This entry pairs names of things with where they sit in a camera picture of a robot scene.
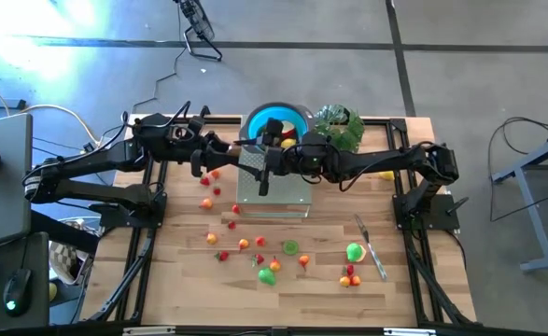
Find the desk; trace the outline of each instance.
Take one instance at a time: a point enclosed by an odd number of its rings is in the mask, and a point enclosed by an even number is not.
[[[23,315],[10,317],[4,312],[4,284],[12,272],[21,267],[25,244],[27,247],[23,268],[32,271],[31,305]],[[0,247],[0,329],[45,327],[49,323],[48,259],[48,235],[43,232]]]
[[[433,140],[429,119],[410,118],[406,123],[412,144]],[[205,128],[232,141],[237,139],[239,126]],[[384,150],[386,143],[385,130],[368,126],[360,151]],[[157,179],[158,171],[154,167],[152,181]],[[309,218],[242,218],[231,211],[236,197],[236,168],[227,166],[220,171],[222,193],[214,200],[213,209],[206,211],[199,209],[198,204],[209,191],[192,177],[190,165],[168,165],[165,184],[168,207],[153,252],[144,325],[416,325],[404,243],[401,233],[394,229],[392,182],[378,175],[364,175],[344,194],[337,185],[323,182],[313,188]],[[142,175],[118,173],[115,184],[141,183]],[[346,246],[363,242],[354,214],[359,214],[368,227],[372,244],[387,271],[386,283],[381,281],[369,256],[356,265],[362,279],[359,287],[344,288],[338,283]],[[234,231],[227,228],[232,219],[237,223]],[[209,231],[218,236],[214,246],[205,242]],[[82,309],[83,318],[99,310],[121,279],[130,235],[130,229],[115,229],[101,240]],[[265,247],[255,246],[254,238],[258,235],[267,239]],[[251,247],[238,254],[235,251],[241,238],[248,239]],[[287,239],[296,240],[301,253],[310,256],[306,271],[297,262],[299,255],[290,257],[281,252],[281,244]],[[474,320],[467,275],[457,244],[442,231],[429,231],[429,243],[439,283],[463,314]],[[218,250],[231,251],[230,258],[217,262],[214,254]],[[252,268],[250,260],[254,253],[261,253],[267,262],[276,256],[282,263],[274,287],[257,280],[259,268]],[[421,288],[426,312],[431,315],[427,287]],[[129,311],[135,293],[133,284]]]

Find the gray floor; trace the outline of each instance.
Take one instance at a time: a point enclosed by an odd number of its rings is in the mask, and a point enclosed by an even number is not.
[[[40,48],[22,41],[11,48],[7,36],[13,34],[178,39],[176,8],[170,0],[26,3],[10,10],[0,7],[0,16],[11,21],[10,25],[0,22],[0,41],[6,40],[0,43],[0,91],[31,104],[76,110],[98,135],[117,125],[123,110],[131,111],[134,103],[151,96],[154,81],[171,72],[179,52]],[[545,1],[395,0],[395,5],[405,43],[548,45]],[[383,1],[205,0],[204,7],[219,41],[391,43]],[[192,111],[209,105],[214,113],[239,114],[261,103],[287,101],[312,109],[344,104],[363,115],[404,116],[393,51],[224,49],[223,53],[222,63],[184,55],[178,63],[179,76],[158,88],[159,101],[138,111],[172,112],[192,100]],[[548,271],[522,274],[518,268],[520,262],[541,255],[530,220],[522,212],[490,223],[487,184],[487,144],[494,129],[513,116],[548,122],[548,54],[407,52],[405,59],[417,116],[431,117],[438,140],[457,151],[461,178],[450,189],[457,197],[471,197],[459,216],[479,321],[548,331]],[[548,137],[533,125],[513,125],[508,134],[525,150]],[[71,117],[52,110],[35,112],[35,136],[71,146],[88,141]],[[35,145],[62,154],[67,150]],[[501,136],[492,153],[494,171],[519,157],[503,145]],[[46,156],[36,151],[35,161]],[[548,194],[547,177],[533,179],[538,194]],[[522,204],[513,182],[497,187],[496,193],[497,214]],[[79,214],[55,205],[41,211],[53,217]],[[541,211],[548,214],[548,204]],[[548,230],[548,215],[545,225]],[[63,310],[52,314],[53,321],[69,320],[71,311]]]

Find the red strawberry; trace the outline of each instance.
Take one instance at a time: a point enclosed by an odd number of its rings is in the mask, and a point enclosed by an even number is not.
[[[265,246],[265,238],[263,237],[255,238],[255,244],[257,244],[257,246]]]
[[[201,177],[201,179],[199,180],[199,183],[201,183],[202,185],[206,187],[209,187],[209,185],[211,184],[211,182],[209,181],[209,177],[207,177],[207,175],[203,175],[203,177]]]
[[[255,267],[255,266],[261,264],[262,262],[264,262],[265,258],[260,254],[256,254],[256,255],[253,256],[253,258],[251,258],[251,260],[253,261],[253,267]]]
[[[354,273],[355,273],[355,266],[353,265],[344,266],[344,269],[342,270],[342,274],[345,274],[348,276],[352,276],[352,274]]]
[[[216,259],[218,261],[225,261],[228,258],[229,255],[230,255],[230,253],[228,253],[227,251],[217,252],[216,253]]]

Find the metal knife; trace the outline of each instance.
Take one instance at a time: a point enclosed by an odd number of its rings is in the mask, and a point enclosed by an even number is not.
[[[363,224],[363,221],[360,220],[360,217],[358,215],[355,215],[355,219],[357,220],[358,228],[360,229],[360,234],[362,234],[363,238],[365,238],[365,243],[367,243],[367,246],[369,247],[369,251],[371,252],[373,261],[375,261],[375,265],[377,265],[377,270],[379,270],[379,274],[382,276],[382,279],[384,281],[387,281],[386,270],[384,270],[384,266],[382,265],[382,262],[379,260],[379,258],[377,257],[377,254],[373,250],[373,246],[371,246],[371,242],[369,242],[369,232],[367,231],[367,228],[365,228],[365,224]]]

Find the lime slice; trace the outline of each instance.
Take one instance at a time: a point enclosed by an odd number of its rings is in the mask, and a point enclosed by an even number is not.
[[[294,256],[299,252],[299,243],[293,240],[285,241],[282,245],[282,251],[284,251],[284,254]]]

